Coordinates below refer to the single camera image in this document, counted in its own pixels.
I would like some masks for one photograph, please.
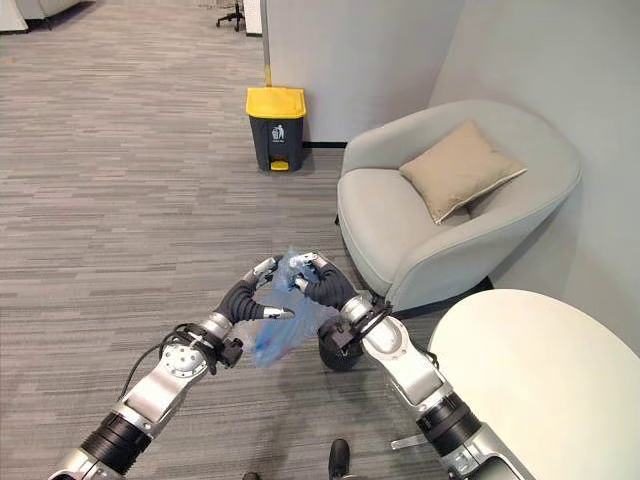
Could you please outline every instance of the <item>office chair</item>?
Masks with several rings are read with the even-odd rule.
[[[229,21],[235,20],[236,21],[235,30],[236,32],[240,31],[240,20],[244,19],[244,15],[240,11],[240,3],[238,0],[236,0],[235,7],[236,7],[235,12],[230,13],[229,15],[225,15],[224,17],[218,19],[218,21],[216,22],[216,27],[220,26],[220,22],[222,20],[229,20]]]

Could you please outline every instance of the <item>beige cushion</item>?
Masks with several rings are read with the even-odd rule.
[[[414,248],[470,219],[461,208],[435,225],[420,194],[395,168],[345,174],[338,183],[338,212],[349,254],[379,295],[387,293]]]
[[[471,120],[400,167],[437,225],[457,208],[526,171],[517,160],[494,150]]]

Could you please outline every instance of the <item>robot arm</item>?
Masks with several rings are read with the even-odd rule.
[[[218,362],[227,368],[238,362],[242,342],[228,338],[233,325],[241,320],[293,318],[291,310],[253,300],[256,289],[271,280],[280,258],[269,258],[251,269],[205,321],[180,325],[165,337],[156,346],[161,352],[156,367],[128,393],[123,392],[100,426],[62,459],[49,480],[123,479],[176,413],[188,390],[207,372],[215,374]]]
[[[500,440],[478,420],[455,393],[438,368],[435,357],[418,350],[404,325],[388,315],[390,305],[374,306],[358,295],[334,265],[315,253],[291,260],[312,265],[320,281],[295,278],[294,284],[312,300],[340,310],[338,320],[319,330],[324,345],[337,354],[355,343],[373,358],[390,378],[401,403],[440,455],[452,479],[481,478],[496,459],[510,470],[511,478],[535,480]]]

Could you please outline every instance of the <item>yellow lid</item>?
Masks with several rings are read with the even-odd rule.
[[[247,113],[257,118],[300,118],[307,113],[301,88],[250,87]]]

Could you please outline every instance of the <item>yellow pedal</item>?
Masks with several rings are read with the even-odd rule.
[[[276,172],[286,172],[289,170],[289,162],[284,160],[274,160],[271,162],[271,170]]]

